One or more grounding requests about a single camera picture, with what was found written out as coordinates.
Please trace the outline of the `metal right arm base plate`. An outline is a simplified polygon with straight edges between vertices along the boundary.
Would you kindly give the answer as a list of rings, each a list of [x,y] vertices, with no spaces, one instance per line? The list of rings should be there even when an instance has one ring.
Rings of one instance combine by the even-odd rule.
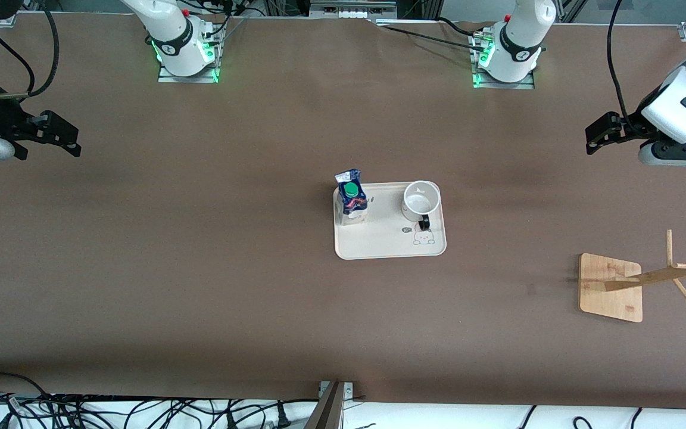
[[[191,37],[176,47],[152,38],[156,59],[160,63],[158,82],[217,83],[223,56],[225,30],[214,24],[198,22],[191,17]]]

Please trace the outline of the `blue white milk carton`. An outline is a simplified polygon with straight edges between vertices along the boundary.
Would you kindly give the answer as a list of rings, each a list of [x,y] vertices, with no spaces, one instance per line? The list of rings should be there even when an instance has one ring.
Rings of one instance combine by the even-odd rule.
[[[363,223],[367,218],[369,199],[360,184],[359,169],[348,169],[335,176],[338,196],[335,206],[341,226]]]

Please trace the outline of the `white smiley mug black handle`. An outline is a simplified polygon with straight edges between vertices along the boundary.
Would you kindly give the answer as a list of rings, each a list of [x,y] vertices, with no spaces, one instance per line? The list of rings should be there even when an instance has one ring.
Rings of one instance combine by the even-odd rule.
[[[430,214],[441,204],[441,191],[430,181],[414,181],[407,185],[402,197],[402,215],[416,223],[420,231],[431,228]]]

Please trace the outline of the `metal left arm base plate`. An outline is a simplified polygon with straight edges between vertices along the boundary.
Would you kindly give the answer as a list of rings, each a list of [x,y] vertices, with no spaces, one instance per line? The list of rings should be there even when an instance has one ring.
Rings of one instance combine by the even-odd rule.
[[[468,36],[473,86],[477,89],[533,89],[536,59],[516,61],[504,45],[498,43],[498,33],[488,33],[490,27]]]

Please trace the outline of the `cream rabbit print tray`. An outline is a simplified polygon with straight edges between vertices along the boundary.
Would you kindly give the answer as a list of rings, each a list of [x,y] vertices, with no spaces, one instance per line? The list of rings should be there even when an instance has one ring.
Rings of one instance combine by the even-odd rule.
[[[332,194],[334,248],[343,260],[410,256],[438,256],[447,248],[442,205],[428,215],[431,228],[423,231],[403,215],[403,193],[408,182],[364,183],[369,198],[362,222],[341,224],[339,192]]]

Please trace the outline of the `grey metal equipment box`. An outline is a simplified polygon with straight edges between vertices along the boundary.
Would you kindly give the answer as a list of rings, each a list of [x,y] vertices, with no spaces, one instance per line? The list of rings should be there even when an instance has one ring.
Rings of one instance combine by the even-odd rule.
[[[398,18],[397,6],[397,0],[308,0],[308,16],[395,20]]]

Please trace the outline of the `wooden cup rack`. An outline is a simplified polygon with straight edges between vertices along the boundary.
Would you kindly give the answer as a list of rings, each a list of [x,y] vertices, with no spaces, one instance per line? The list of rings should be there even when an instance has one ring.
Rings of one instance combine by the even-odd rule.
[[[671,282],[686,299],[686,263],[674,259],[674,235],[665,232],[665,267],[644,272],[639,263],[583,253],[579,256],[579,309],[619,321],[643,321],[643,288]]]

